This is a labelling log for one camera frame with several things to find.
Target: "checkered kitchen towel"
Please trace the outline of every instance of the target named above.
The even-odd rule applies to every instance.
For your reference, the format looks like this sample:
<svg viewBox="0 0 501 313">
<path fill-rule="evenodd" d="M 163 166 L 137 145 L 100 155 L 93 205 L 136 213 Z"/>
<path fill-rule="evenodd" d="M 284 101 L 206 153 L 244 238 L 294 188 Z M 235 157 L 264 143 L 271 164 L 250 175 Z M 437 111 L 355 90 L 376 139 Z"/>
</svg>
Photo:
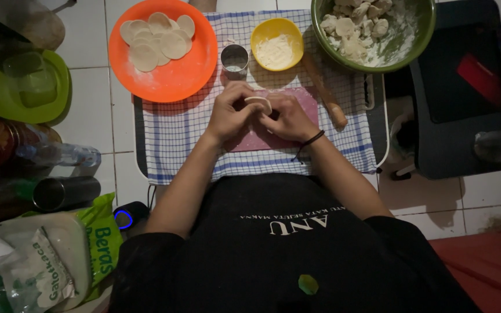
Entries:
<svg viewBox="0 0 501 313">
<path fill-rule="evenodd" d="M 341 153 L 361 172 L 372 173 L 376 161 L 370 140 L 369 124 L 362 109 L 365 104 L 364 75 L 342 75 L 321 63 L 317 40 L 312 29 L 310 10 L 260 11 L 238 13 L 207 13 L 208 20 L 218 38 L 218 66 L 215 81 L 210 81 L 195 95 L 177 103 L 144 103 L 146 132 L 146 161 L 148 178 L 153 184 L 169 184 L 183 165 L 185 158 L 204 132 L 214 99 L 222 90 L 219 53 L 231 43 L 238 43 L 250 51 L 250 35 L 254 27 L 269 18 L 284 17 L 299 26 L 304 37 L 305 49 L 312 52 L 321 66 L 325 81 L 335 93 L 347 115 L 348 125 L 338 132 L 332 125 L 328 112 L 318 100 L 320 128 Z M 312 86 L 306 69 L 300 63 L 278 73 L 262 69 L 251 55 L 247 82 L 254 88 L 279 89 Z M 226 175 L 252 175 L 262 173 L 312 174 L 310 158 L 302 154 L 304 164 L 291 158 L 297 148 L 219 154 L 212 180 Z"/>
</svg>

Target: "white tile floor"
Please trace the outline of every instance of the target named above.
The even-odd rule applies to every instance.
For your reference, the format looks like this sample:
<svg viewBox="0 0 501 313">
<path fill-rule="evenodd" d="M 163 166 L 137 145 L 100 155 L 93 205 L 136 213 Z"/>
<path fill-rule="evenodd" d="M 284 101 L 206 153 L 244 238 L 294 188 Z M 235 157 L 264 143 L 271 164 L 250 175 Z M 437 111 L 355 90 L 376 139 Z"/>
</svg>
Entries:
<svg viewBox="0 0 501 313">
<path fill-rule="evenodd" d="M 50 8 L 64 3 L 42 2 Z M 102 182 L 102 192 L 116 190 L 119 205 L 136 200 L 146 203 L 148 182 L 133 152 L 131 96 L 108 68 L 106 39 L 121 14 L 138 2 L 79 1 L 57 14 L 67 31 L 57 53 L 71 69 L 73 98 L 66 118 L 55 129 L 67 142 L 92 145 L 105 153 L 101 166 L 90 170 Z M 497 3 L 501 14 L 501 0 Z M 295 10 L 308 9 L 310 4 L 311 0 L 218 0 L 218 11 Z M 477 233 L 490 217 L 501 217 L 501 172 L 445 181 L 428 181 L 418 174 L 409 181 L 391 181 L 388 173 L 367 178 L 398 218 L 416 224 L 428 238 Z M 52 174 L 86 173 L 55 168 Z"/>
</svg>

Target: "green bowl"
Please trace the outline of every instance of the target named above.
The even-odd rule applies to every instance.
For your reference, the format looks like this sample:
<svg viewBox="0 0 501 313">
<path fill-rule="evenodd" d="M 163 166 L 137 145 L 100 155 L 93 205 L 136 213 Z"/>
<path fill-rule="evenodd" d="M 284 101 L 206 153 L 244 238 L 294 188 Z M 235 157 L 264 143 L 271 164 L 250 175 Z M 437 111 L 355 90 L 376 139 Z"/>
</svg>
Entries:
<svg viewBox="0 0 501 313">
<path fill-rule="evenodd" d="M 325 52 L 338 64 L 342 65 L 344 68 L 352 70 L 354 72 L 363 72 L 369 74 L 382 74 L 397 71 L 404 66 L 407 66 L 414 59 L 416 59 L 424 51 L 432 34 L 434 32 L 434 26 L 436 24 L 436 8 L 434 0 L 403 0 L 405 2 L 405 7 L 415 6 L 416 11 L 414 12 L 415 18 L 418 23 L 418 27 L 415 32 L 415 39 L 413 42 L 413 47 L 407 53 L 403 60 L 397 63 L 387 66 L 380 66 L 372 68 L 369 66 L 359 65 L 353 61 L 347 60 L 338 51 L 332 47 L 326 33 L 320 27 L 320 23 L 323 20 L 324 15 L 329 14 L 333 10 L 334 1 L 333 0 L 312 0 L 311 13 L 312 13 L 312 26 L 315 30 L 315 35 L 320 45 L 325 50 Z M 397 23 L 393 23 L 392 17 L 387 18 L 390 29 L 397 27 Z M 386 45 L 385 49 L 382 51 L 380 56 L 386 55 L 386 53 L 392 53 L 397 50 L 404 43 L 404 36 L 396 36 L 390 40 Z"/>
</svg>

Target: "person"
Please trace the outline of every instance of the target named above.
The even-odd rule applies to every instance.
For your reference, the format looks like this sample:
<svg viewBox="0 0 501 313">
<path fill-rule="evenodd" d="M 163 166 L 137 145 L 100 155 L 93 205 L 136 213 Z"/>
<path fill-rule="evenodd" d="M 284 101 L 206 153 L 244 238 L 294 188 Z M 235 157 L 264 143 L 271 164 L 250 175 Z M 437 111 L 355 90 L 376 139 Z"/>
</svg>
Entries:
<svg viewBox="0 0 501 313">
<path fill-rule="evenodd" d="M 121 246 L 110 312 L 479 311 L 294 97 L 268 96 L 273 120 L 260 103 L 233 109 L 251 96 L 247 83 L 230 82 L 215 99 L 145 233 Z M 222 143 L 249 119 L 283 139 L 317 137 L 305 147 L 317 177 L 223 177 L 206 192 Z"/>
</svg>

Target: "stainless steel cup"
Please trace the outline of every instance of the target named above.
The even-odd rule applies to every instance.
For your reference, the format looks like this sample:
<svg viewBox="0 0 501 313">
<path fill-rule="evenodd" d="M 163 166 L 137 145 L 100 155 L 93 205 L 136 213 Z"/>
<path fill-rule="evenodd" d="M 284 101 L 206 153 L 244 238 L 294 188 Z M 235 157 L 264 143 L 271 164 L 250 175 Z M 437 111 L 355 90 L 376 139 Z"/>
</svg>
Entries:
<svg viewBox="0 0 501 313">
<path fill-rule="evenodd" d="M 247 77 L 249 53 L 243 46 L 231 44 L 223 48 L 220 60 L 227 79 L 243 80 Z"/>
<path fill-rule="evenodd" d="M 56 212 L 73 204 L 92 201 L 100 192 L 100 182 L 91 176 L 48 177 L 35 186 L 32 202 L 40 212 Z"/>
</svg>

